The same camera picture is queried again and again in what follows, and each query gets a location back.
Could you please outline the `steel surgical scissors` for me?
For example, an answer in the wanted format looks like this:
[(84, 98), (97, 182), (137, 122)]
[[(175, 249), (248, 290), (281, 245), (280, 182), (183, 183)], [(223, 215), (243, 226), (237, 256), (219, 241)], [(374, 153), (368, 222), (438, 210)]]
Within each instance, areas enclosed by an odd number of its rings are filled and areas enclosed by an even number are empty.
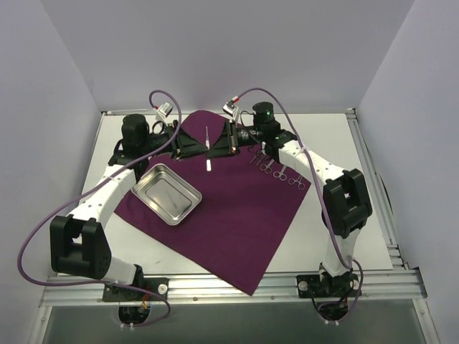
[(279, 171), (273, 173), (273, 177), (279, 179), (280, 181), (285, 181), (287, 176), (285, 175), (286, 166), (283, 166)]

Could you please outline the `purple cloth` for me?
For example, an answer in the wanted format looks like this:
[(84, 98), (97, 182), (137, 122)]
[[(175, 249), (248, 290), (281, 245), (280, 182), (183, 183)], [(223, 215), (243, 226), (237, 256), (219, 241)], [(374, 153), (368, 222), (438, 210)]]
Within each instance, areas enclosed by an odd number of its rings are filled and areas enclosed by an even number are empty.
[(305, 188), (261, 171), (253, 154), (212, 160), (197, 156), (163, 163), (201, 192), (200, 204), (180, 224), (167, 225), (137, 196), (128, 193), (115, 213), (130, 225), (185, 256), (242, 292), (252, 295), (305, 198)]

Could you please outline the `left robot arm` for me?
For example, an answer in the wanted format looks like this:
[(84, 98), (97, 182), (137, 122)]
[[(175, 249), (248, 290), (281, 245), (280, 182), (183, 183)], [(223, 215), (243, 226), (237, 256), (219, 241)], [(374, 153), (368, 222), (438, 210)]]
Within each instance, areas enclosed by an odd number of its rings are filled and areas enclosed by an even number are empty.
[(151, 156), (191, 158), (206, 153), (209, 143), (191, 137), (178, 120), (152, 132), (141, 114), (125, 116), (121, 133), (96, 191), (67, 216), (51, 220), (51, 266), (55, 272), (118, 284), (127, 300), (137, 300), (145, 290), (142, 269), (112, 255), (105, 225), (146, 172)]

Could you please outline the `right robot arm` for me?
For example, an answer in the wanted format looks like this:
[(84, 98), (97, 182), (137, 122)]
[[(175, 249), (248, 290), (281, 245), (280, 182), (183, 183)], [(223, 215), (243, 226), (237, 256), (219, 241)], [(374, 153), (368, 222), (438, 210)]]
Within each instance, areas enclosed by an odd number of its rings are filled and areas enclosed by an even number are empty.
[(322, 220), (330, 237), (326, 256), (320, 264), (323, 274), (318, 278), (318, 286), (325, 295), (336, 295), (344, 288), (342, 276), (356, 264), (356, 240), (372, 215), (364, 174), (357, 168), (348, 171), (336, 166), (308, 149), (295, 127), (282, 128), (275, 119), (272, 103), (255, 104), (253, 124), (247, 127), (240, 122), (236, 103), (233, 99), (223, 105), (228, 119), (221, 135), (207, 151), (207, 157), (235, 156), (242, 147), (259, 143), (264, 154), (315, 186)]

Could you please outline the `steel forceps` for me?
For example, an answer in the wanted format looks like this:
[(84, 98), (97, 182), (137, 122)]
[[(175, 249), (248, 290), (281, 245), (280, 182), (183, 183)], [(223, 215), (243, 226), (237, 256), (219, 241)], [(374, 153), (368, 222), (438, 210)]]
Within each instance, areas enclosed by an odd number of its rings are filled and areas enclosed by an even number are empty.
[(299, 190), (304, 190), (306, 188), (306, 185), (303, 182), (302, 175), (298, 175), (295, 178), (289, 178), (288, 179), (288, 184), (290, 186), (297, 186)]
[(272, 172), (272, 164), (275, 162), (274, 159), (271, 159), (268, 163), (266, 164), (262, 164), (260, 166), (260, 170), (263, 172), (263, 173), (266, 173), (266, 174), (270, 174)]

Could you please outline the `steel instrument tray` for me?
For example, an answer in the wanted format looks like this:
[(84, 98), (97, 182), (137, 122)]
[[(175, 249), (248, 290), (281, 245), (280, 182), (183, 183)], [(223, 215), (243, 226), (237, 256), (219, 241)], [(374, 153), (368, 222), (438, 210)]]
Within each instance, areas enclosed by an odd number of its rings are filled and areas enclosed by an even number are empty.
[(148, 170), (132, 193), (169, 226), (177, 226), (201, 203), (202, 194), (164, 163)]

